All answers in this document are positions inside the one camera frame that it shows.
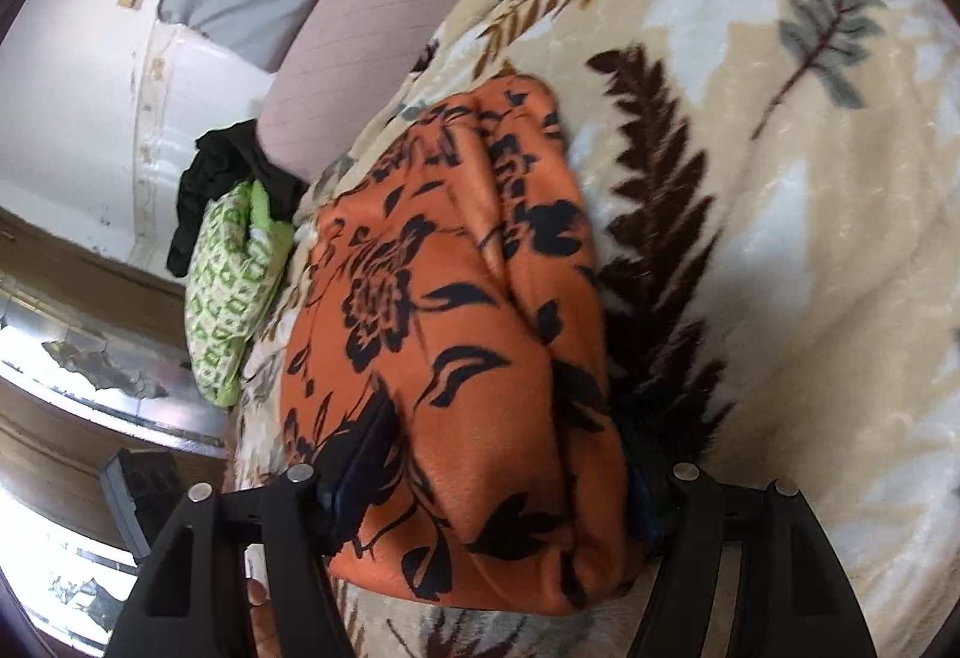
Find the orange black floral garment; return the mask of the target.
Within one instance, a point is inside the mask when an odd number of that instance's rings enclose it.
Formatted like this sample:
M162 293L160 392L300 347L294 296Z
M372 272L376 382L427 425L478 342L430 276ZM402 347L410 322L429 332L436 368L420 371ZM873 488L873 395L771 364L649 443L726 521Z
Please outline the orange black floral garment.
M378 398L394 447L337 578L456 608L566 614L631 567L601 298L556 101L501 76L428 109L317 211L280 382L317 463Z

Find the wooden door with glass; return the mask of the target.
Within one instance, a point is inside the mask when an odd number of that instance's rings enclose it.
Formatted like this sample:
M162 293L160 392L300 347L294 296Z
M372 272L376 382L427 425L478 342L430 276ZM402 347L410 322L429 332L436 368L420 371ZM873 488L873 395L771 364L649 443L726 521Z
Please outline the wooden door with glass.
M200 398L182 291L2 216L2 570L59 656L98 656L135 562L99 484L119 450L220 481L226 417Z

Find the green white checkered pillow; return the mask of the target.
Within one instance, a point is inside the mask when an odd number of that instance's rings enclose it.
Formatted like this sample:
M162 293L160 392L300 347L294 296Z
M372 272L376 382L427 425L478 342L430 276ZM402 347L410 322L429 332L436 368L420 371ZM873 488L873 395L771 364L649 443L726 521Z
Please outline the green white checkered pillow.
M238 403L242 361L272 304L295 229L270 215L260 182L208 203L185 283L185 341L208 403Z

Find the black cloth on pillow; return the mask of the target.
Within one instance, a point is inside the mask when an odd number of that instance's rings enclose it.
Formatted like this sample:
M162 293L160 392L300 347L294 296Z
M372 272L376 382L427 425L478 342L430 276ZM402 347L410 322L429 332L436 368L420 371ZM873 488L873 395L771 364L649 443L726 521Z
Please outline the black cloth on pillow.
M167 250L166 270L174 278L187 277L206 205L242 182L254 181L267 192L270 216L275 221L291 221L308 185L267 158L254 119L207 131L195 142L194 159L179 179L178 226Z

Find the beige leaf print blanket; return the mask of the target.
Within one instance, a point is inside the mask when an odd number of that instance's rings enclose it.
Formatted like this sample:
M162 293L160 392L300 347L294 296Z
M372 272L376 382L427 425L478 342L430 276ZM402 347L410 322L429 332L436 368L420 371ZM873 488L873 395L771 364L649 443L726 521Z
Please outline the beige leaf print blanket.
M325 21L268 94L268 156L313 216L457 86L558 94L599 259L638 316L636 426L737 484L797 477L875 648L921 655L958 601L958 21L944 0L446 0L369 122L313 109Z

